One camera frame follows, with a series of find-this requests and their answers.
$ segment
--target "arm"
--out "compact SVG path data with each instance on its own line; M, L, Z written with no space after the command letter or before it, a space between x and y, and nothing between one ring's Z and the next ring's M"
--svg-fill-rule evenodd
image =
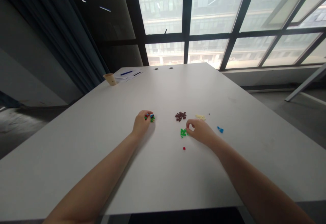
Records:
M137 115L132 133L67 193L44 223L94 223L148 129L150 119L144 117L152 113L142 110Z
M253 167L203 121L189 119L187 132L219 158L257 223L314 223L282 190Z

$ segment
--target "blue pen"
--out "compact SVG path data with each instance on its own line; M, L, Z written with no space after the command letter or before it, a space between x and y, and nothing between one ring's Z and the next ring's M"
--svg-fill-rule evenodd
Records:
M128 73L131 73L132 71L129 71L129 72L127 72L127 73L123 73L123 74L121 74L121 75L125 75L125 74L128 74Z

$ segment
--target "large window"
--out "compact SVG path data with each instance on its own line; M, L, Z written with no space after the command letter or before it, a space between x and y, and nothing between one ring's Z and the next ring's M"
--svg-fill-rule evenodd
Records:
M325 62L326 0L126 0L144 65Z

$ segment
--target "concrete floor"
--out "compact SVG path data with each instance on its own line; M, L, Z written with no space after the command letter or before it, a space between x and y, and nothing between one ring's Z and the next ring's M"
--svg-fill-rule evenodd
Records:
M324 90L306 90L305 92L326 101L326 91ZM263 92L252 93L252 96L326 149L326 106L303 95L298 95L290 103L285 102L284 99L290 93ZM63 111L64 109L6 109L0 111L0 159ZM299 203L299 205L316 223L326 223L326 201L304 202ZM239 210L246 224L254 223L244 208ZM24 223L39 224L39 222L35 220L25 221Z

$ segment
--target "pen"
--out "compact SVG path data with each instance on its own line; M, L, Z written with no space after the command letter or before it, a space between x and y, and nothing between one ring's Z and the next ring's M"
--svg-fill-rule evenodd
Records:
M132 72L132 71L129 71L129 72L123 73L123 74L121 74L121 75L128 74L128 73L131 73L131 72Z

